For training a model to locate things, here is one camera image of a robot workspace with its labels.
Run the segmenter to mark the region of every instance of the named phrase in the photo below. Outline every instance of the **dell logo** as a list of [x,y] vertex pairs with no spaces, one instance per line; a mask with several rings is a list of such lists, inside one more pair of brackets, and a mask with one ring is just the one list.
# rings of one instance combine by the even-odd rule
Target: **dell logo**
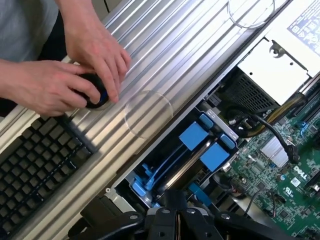
[[302,171],[298,166],[294,166],[293,170],[295,170],[304,180],[307,180],[308,175],[304,171]]

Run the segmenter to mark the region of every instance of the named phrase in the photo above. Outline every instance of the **ribbed aluminum panel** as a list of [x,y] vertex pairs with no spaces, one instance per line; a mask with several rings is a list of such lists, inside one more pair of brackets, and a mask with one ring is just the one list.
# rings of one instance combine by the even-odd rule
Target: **ribbed aluminum panel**
[[[275,2],[278,9],[286,0]],[[227,5],[228,0],[125,0],[107,17],[106,27],[131,54],[132,67],[119,103],[109,104],[104,111],[83,109],[72,114],[74,124],[99,152],[14,239],[61,239],[116,171],[251,38],[254,31],[236,26]],[[242,16],[252,11],[242,7],[235,13]],[[213,81],[203,94],[219,81]],[[17,107],[3,120],[1,151],[37,117]]]

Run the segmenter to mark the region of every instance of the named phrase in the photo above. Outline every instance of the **keyboard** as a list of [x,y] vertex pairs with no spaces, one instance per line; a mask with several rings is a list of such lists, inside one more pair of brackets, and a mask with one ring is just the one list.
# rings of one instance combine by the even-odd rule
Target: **keyboard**
[[93,153],[66,116],[35,120],[0,154],[0,238],[21,227]]

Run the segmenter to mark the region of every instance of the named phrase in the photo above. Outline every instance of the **black mouse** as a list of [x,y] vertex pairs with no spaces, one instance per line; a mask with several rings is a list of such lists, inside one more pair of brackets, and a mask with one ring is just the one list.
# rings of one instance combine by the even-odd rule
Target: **black mouse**
[[96,89],[99,91],[100,96],[101,96],[100,101],[97,104],[94,104],[90,101],[90,98],[86,94],[77,91],[77,93],[80,94],[86,100],[86,108],[98,109],[98,108],[102,107],[109,100],[109,97],[108,97],[107,90],[106,90],[101,78],[97,74],[93,74],[93,73],[81,74],[81,75],[79,75],[79,77],[91,82],[96,87]]

